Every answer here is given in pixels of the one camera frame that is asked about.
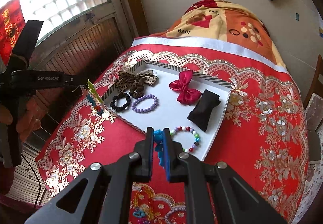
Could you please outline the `left hand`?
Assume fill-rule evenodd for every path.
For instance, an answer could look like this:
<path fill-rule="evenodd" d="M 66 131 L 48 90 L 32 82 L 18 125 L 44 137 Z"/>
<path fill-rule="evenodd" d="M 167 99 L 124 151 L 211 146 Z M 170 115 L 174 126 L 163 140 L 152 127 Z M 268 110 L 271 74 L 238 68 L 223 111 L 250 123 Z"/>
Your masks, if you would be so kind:
<path fill-rule="evenodd" d="M 30 134 L 41 127 L 40 118 L 41 108 L 39 107 L 36 96 L 32 96 L 26 104 L 24 114 L 16 124 L 16 131 L 22 142 L 25 142 Z M 13 117 L 10 111 L 1 103 L 1 123 L 11 125 Z"/>

